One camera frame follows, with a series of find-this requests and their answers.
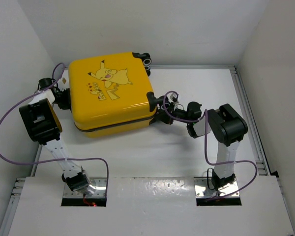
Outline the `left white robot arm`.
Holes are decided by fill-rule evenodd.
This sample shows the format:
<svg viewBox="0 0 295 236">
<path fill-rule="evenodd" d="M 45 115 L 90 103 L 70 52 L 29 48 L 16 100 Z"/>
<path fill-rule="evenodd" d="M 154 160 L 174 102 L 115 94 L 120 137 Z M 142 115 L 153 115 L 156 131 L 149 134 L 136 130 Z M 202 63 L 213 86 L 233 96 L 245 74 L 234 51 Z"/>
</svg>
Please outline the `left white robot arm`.
<svg viewBox="0 0 295 236">
<path fill-rule="evenodd" d="M 53 109 L 53 104 L 58 104 L 61 91 L 53 86 L 52 78 L 43 78 L 38 82 L 39 95 L 19 108 L 19 112 L 29 137 L 43 145 L 57 161 L 62 170 L 62 181 L 71 191 L 79 192 L 85 196 L 95 193 L 96 187 L 91 184 L 83 167 L 72 160 L 69 151 L 61 139 L 62 126 Z"/>
</svg>

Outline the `yellow suitcase with dark lining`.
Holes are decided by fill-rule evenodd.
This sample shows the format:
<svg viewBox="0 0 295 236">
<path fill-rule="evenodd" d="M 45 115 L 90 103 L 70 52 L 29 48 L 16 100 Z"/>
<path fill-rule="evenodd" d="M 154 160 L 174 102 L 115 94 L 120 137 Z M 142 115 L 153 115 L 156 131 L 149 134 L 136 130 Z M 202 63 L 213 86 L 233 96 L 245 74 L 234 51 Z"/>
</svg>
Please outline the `yellow suitcase with dark lining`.
<svg viewBox="0 0 295 236">
<path fill-rule="evenodd" d="M 119 53 L 72 61 L 68 67 L 73 121 L 90 137 L 148 126 L 158 111 L 149 80 L 149 53 Z"/>
</svg>

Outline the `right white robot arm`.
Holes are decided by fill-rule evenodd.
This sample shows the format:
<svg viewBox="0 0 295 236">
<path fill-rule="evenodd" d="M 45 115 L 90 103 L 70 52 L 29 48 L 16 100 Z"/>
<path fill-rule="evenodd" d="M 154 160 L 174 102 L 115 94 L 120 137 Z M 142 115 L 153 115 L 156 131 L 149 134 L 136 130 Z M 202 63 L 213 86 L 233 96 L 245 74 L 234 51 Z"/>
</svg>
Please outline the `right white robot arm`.
<svg viewBox="0 0 295 236">
<path fill-rule="evenodd" d="M 174 120 L 186 123 L 188 134 L 194 139 L 211 131 L 218 141 L 217 164 L 214 165 L 211 177 L 213 189 L 218 190 L 228 183 L 233 183 L 236 150 L 248 131 L 245 120 L 230 104 L 224 104 L 218 110 L 208 110 L 204 118 L 201 118 L 202 105 L 198 102 L 188 103 L 186 110 L 176 108 L 175 105 L 174 102 L 163 102 L 161 98 L 157 98 L 152 106 L 159 108 L 152 121 L 169 125 Z"/>
</svg>

